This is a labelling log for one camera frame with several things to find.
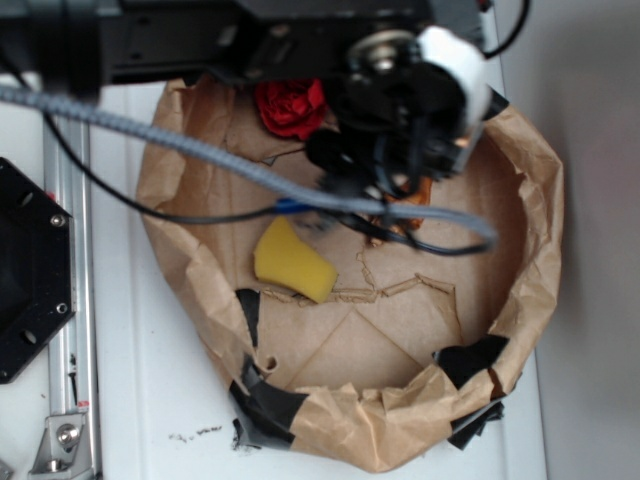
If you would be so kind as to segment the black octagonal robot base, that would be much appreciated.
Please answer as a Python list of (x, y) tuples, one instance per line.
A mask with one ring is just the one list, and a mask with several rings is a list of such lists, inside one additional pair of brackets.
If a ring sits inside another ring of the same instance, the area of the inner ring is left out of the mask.
[(1, 160), (1, 383), (13, 382), (74, 314), (72, 217)]

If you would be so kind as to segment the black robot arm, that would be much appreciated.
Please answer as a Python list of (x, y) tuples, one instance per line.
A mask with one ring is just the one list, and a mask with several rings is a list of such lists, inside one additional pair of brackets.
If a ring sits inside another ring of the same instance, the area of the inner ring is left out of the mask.
[(399, 196), (466, 165), (489, 108), (473, 1), (5, 1), (1, 69), (79, 99), (204, 74), (321, 82), (310, 160)]

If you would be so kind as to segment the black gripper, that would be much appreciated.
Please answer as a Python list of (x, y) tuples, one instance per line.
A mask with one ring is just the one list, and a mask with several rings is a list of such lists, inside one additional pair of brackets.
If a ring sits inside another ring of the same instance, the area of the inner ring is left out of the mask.
[(362, 197), (375, 188), (395, 199), (417, 192), (420, 181), (450, 176), (463, 155), (461, 88), (424, 60), (398, 62), (388, 71), (363, 67), (320, 77), (337, 120), (305, 144), (323, 175), (321, 190)]

